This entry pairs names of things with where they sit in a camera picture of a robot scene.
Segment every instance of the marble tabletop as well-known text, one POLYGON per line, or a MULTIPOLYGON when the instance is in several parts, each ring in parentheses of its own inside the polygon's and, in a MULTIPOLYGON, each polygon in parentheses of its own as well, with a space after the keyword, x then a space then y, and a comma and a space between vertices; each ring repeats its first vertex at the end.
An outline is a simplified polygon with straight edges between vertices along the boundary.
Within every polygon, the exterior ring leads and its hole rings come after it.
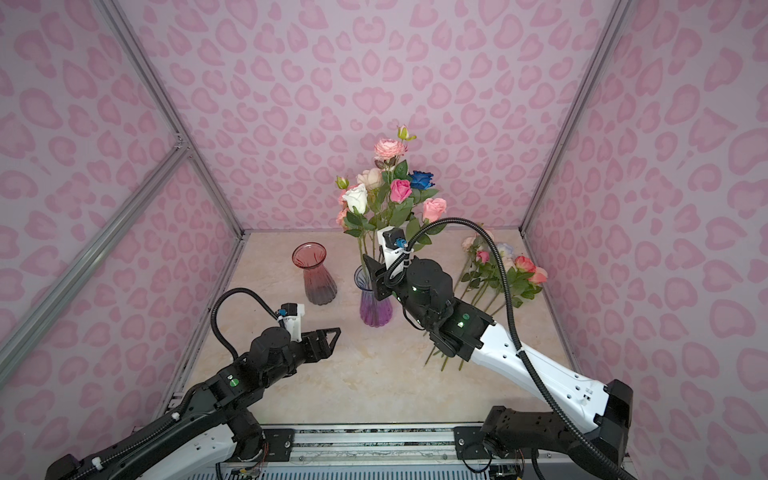
MULTIPOLYGON (((433 245, 417 255, 437 260, 455 278, 466 258, 461 241, 469 234, 463 228, 443 230, 432 238, 433 245)), ((496 230, 494 235, 497 242, 510 243, 516 254, 525 254, 517 230, 496 230)), ((403 319, 394 300, 392 321, 379 328, 365 325, 359 317, 360 291, 353 279, 358 265, 357 240, 340 232, 252 233, 248 238, 229 288, 250 288, 273 308, 305 303, 304 331, 335 326, 342 330, 330 359, 301 366, 295 376, 280 380, 250 407, 261 423, 481 422, 494 405, 548 410, 541 400, 484 367, 464 363, 459 370, 458 357, 449 359, 443 371, 439 354, 425 365, 433 344, 403 319), (334 301, 324 306, 307 301, 302 271, 290 258, 297 246, 308 241, 325 246, 326 267, 339 287, 334 301)), ((274 325, 246 295, 227 299, 218 319, 222 334, 239 352, 274 325)), ((503 309, 495 319, 506 323, 503 309)), ((523 342, 569 366, 542 295, 516 309, 515 320, 523 342)), ((209 331, 187 387, 230 362, 228 351, 209 331)))

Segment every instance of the purple glass vase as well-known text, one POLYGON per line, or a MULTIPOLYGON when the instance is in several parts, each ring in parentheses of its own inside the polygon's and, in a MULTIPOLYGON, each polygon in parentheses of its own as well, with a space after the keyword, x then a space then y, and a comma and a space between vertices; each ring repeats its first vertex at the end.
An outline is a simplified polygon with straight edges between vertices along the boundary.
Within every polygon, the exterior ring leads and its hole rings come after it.
POLYGON ((360 318, 368 326, 384 326, 392 319, 389 297, 378 301, 371 289, 368 270, 362 265, 355 270, 355 285, 360 289, 360 318))

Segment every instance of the white rose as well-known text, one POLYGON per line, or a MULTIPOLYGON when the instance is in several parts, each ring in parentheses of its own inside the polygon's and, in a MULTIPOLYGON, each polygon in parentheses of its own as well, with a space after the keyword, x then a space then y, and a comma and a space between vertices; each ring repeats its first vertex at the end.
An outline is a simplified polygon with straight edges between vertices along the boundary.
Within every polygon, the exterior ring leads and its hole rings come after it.
POLYGON ((357 209, 357 213, 364 214, 368 207, 368 191, 364 184, 360 184, 357 187, 352 187, 341 196, 349 205, 351 211, 357 209))

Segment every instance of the vase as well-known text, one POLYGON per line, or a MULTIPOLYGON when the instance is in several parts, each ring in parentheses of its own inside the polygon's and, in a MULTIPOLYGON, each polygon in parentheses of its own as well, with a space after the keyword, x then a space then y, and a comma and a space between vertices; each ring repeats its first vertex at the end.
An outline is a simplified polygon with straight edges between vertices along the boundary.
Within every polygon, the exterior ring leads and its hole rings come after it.
POLYGON ((392 319, 392 302, 389 297, 377 300, 371 288, 371 279, 364 266, 355 270, 355 285, 360 289, 360 319, 368 326, 384 326, 392 319))
POLYGON ((299 245, 291 256, 293 264, 304 272, 306 298, 315 305, 325 305, 336 298, 338 288, 331 274, 323 265, 326 248, 317 242, 299 245))

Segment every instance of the flower lying on table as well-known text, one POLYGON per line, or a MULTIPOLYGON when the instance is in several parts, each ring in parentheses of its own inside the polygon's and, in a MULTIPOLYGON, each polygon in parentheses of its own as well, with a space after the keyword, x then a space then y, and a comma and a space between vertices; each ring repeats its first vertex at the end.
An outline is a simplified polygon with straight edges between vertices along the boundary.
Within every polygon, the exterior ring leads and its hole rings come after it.
MULTIPOLYGON (((439 219, 447 207, 442 198, 434 198, 439 192, 432 188, 433 174, 408 171, 408 161, 402 159, 408 151, 409 135, 403 125, 398 129, 398 139, 384 138, 374 147, 375 167, 357 175, 357 185, 350 187, 349 180, 337 177, 336 186, 344 190, 339 196, 342 210, 336 222, 344 233, 357 237, 360 258, 364 253, 375 255, 376 231, 384 227, 401 227, 407 222, 406 237, 411 238, 423 226, 439 219), (419 216, 414 209, 422 205, 419 216)), ((419 239, 414 250, 420 250, 432 243, 429 235, 442 231, 444 225, 429 230, 419 239)))
MULTIPOLYGON (((491 232, 488 232, 488 234, 494 240, 493 234, 491 232)), ((464 263, 462 272, 459 274, 458 281, 453 287, 453 291, 456 293, 459 284, 466 283, 464 292, 459 298, 463 300, 467 293, 469 293, 472 298, 467 301, 487 313, 496 299, 504 293, 501 274, 496 266, 496 262, 493 260, 488 244, 482 237, 475 235, 474 237, 465 238, 462 241, 462 249, 467 253, 467 260, 464 263), (493 293, 493 297, 490 302, 487 302, 484 298, 485 294, 489 292, 493 293)), ((527 257, 522 255, 515 256, 515 249, 507 243, 497 243, 496 249, 502 258, 502 263, 507 272, 507 283, 509 285, 509 293, 512 295, 512 305, 514 308, 519 308, 523 304, 523 299, 533 300, 536 294, 541 292, 541 284, 547 281, 547 271, 540 266, 535 266, 533 261, 527 257)), ((490 315, 494 316, 503 308, 505 308, 505 303, 502 300, 502 304, 493 310, 490 315)), ((435 349, 432 349, 424 365, 426 366, 432 355, 437 353, 439 351, 436 352, 435 349)), ((448 357, 443 361, 441 371, 445 369, 447 362, 448 357)), ((459 363, 458 369, 461 370, 463 365, 464 360, 459 363)))

